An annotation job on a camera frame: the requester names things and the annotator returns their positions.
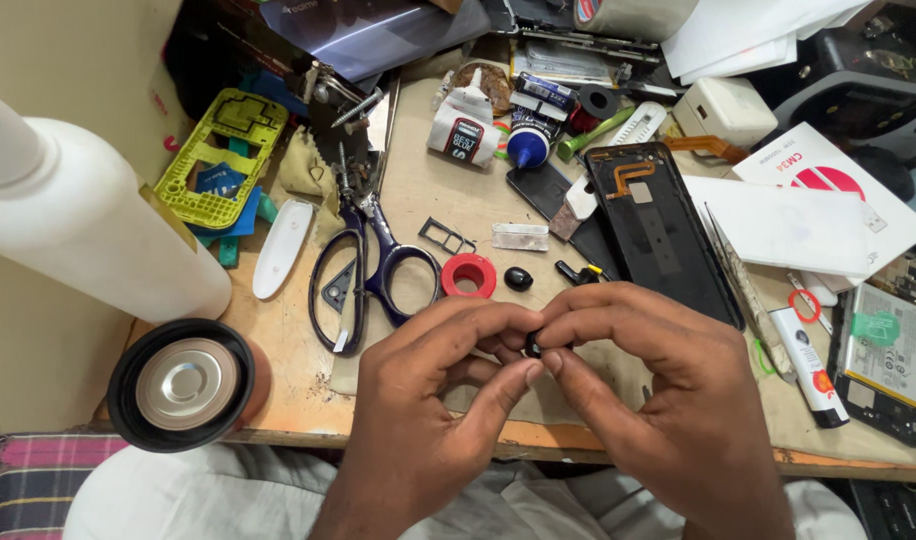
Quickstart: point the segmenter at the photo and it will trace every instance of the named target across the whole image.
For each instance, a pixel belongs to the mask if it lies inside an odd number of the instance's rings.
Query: rubber band
[[[815,314],[814,314],[814,316],[811,317],[810,319],[804,318],[804,315],[801,315],[801,312],[799,312],[799,311],[798,311],[798,308],[795,307],[795,295],[797,295],[797,294],[799,294],[799,293],[800,293],[800,294],[803,294],[804,296],[806,296],[806,297],[808,297],[808,298],[810,298],[811,301],[812,301],[812,302],[814,303],[814,305],[815,305]],[[799,319],[802,323],[813,323],[813,322],[817,321],[819,317],[821,317],[821,304],[818,303],[818,299],[815,298],[815,295],[811,294],[811,291],[809,291],[808,289],[795,289],[795,290],[791,291],[791,294],[788,295],[788,306],[791,307],[791,308],[795,311],[795,314],[798,315],[798,319]]]
[[[777,373],[775,368],[768,368],[764,366],[764,359],[762,358],[762,353],[761,353],[761,340],[760,339],[754,340],[754,348],[758,350],[758,365],[761,366],[761,371],[765,372],[768,375]]]

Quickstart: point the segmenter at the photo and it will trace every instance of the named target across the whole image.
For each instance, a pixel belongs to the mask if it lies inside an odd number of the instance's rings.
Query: red rubber band
[[[795,307],[795,295],[799,293],[810,298],[815,305],[815,314],[810,319],[805,319],[804,316],[801,315],[801,312],[798,311],[798,308]],[[798,319],[802,323],[813,323],[818,320],[818,317],[821,317],[821,304],[818,303],[818,299],[815,298],[815,295],[811,294],[811,291],[808,289],[795,289],[791,291],[791,294],[788,295],[788,306],[790,306],[795,311],[795,314],[798,315]]]
[[[455,284],[457,280],[472,280],[478,287],[474,292],[464,292]],[[471,296],[490,298],[498,285],[498,276],[494,265],[487,257],[473,252],[458,253],[451,257],[441,268],[441,288],[448,296]]]

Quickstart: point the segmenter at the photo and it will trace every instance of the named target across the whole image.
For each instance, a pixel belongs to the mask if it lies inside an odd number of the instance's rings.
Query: fingernail
[[[558,376],[558,372],[561,371],[561,355],[559,353],[555,350],[545,352],[541,355],[541,361],[544,362],[545,367],[548,368],[552,375]]]
[[[539,363],[536,363],[535,365],[528,368],[528,371],[526,371],[524,374],[524,381],[525,383],[528,384],[529,388],[531,388],[532,390],[535,389],[534,387],[535,381],[537,381],[538,378],[541,377],[541,372],[543,371],[544,371],[544,366],[542,366]]]

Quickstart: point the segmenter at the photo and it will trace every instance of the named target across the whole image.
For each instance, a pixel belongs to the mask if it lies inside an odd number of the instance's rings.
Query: adhesive tape roll
[[[458,280],[471,280],[478,290],[464,292],[458,289]],[[441,289],[448,296],[471,296],[477,298],[490,298],[494,288],[498,285],[498,276],[494,265],[487,257],[482,257],[473,252],[458,253],[451,257],[441,268]]]
[[[664,42],[677,32],[698,0],[578,0],[575,27],[616,38]]]

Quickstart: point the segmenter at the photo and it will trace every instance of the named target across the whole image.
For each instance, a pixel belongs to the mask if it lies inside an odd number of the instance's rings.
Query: white plastic bottle
[[[230,278],[151,195],[97,135],[0,100],[0,254],[153,324],[217,318]]]

